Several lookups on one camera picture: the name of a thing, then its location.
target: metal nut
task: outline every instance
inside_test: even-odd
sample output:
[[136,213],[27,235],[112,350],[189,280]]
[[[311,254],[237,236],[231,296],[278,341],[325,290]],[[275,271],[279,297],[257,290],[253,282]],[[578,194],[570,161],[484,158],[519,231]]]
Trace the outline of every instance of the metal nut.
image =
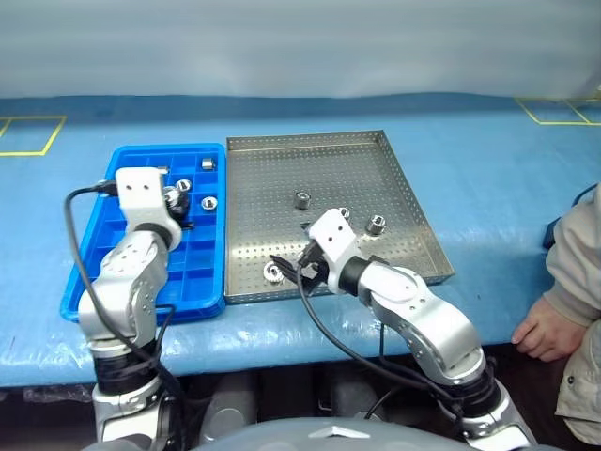
[[188,179],[181,179],[177,181],[176,188],[180,193],[187,193],[191,190],[192,183]]
[[202,206],[204,211],[213,211],[217,208],[217,199],[212,195],[205,197],[200,205]]
[[297,210],[307,210],[311,203],[311,196],[303,191],[294,194],[294,207]]
[[384,227],[386,227],[384,218],[379,214],[375,214],[367,222],[365,230],[367,230],[367,233],[370,235],[380,235],[384,231]]
[[263,268],[263,277],[271,284],[281,284],[284,281],[284,275],[272,261],[268,261]]
[[162,188],[162,195],[165,200],[169,204],[169,206],[174,207],[177,205],[177,201],[179,200],[179,191],[175,186],[165,186]]
[[212,158],[203,158],[202,168],[203,171],[212,171],[215,169],[215,162]]
[[342,217],[345,218],[345,220],[347,220],[348,222],[348,219],[350,218],[350,210],[347,207],[340,207],[338,211],[340,211]]

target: blue table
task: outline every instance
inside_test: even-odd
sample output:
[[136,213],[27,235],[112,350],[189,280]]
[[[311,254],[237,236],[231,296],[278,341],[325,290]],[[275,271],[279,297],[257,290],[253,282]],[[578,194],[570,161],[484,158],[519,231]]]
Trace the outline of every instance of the blue table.
[[[550,286],[544,225],[601,174],[601,127],[539,125],[511,99],[0,101],[0,117],[46,115],[67,120],[45,156],[0,157],[0,386],[94,380],[78,326],[58,314],[72,265],[61,204],[70,190],[101,179],[120,146],[383,129],[455,267],[434,291],[467,314],[486,344],[507,341]],[[0,152],[15,150],[7,142],[17,150],[43,146],[55,124],[37,123],[12,132],[13,121]],[[92,202],[77,202],[80,235]],[[326,296],[314,304],[345,343],[377,353],[378,324],[357,300]],[[389,352],[406,351],[399,338],[388,343]],[[228,306],[215,319],[173,326],[163,355],[178,375],[345,358],[299,300]]]

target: beige jacket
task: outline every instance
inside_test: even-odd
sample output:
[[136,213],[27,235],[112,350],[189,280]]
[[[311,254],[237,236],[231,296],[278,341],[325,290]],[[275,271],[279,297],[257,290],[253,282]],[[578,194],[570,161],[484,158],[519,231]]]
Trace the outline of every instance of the beige jacket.
[[555,285],[545,298],[588,326],[563,373],[557,411],[581,441],[601,444],[601,183],[555,226],[547,268]]

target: blue plastic tray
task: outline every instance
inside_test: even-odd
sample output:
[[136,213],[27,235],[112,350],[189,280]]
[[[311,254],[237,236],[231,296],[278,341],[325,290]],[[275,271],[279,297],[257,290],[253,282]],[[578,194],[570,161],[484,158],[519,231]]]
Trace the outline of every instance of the blue plastic tray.
[[[215,170],[202,169],[201,161],[207,157],[216,163]],[[225,149],[219,144],[126,146],[115,151],[106,171],[105,177],[114,179],[120,167],[167,166],[165,186],[174,185],[179,179],[193,183],[188,219],[194,228],[185,230],[181,244],[169,253],[167,284],[157,299],[157,304],[169,303],[176,307],[173,322],[214,317],[225,307],[225,164]],[[208,195],[217,197],[214,211],[204,211],[200,205]],[[99,196],[81,246],[92,279],[99,275],[102,258],[123,238],[125,226],[117,198]],[[73,267],[60,306],[64,319],[77,322],[77,307],[83,292],[84,283]],[[166,313],[158,310],[159,322]]]

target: white wall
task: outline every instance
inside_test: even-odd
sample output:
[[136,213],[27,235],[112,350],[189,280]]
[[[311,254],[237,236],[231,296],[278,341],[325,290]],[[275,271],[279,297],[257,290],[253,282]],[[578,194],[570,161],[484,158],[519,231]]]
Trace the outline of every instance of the white wall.
[[572,97],[599,0],[4,0],[0,97]]

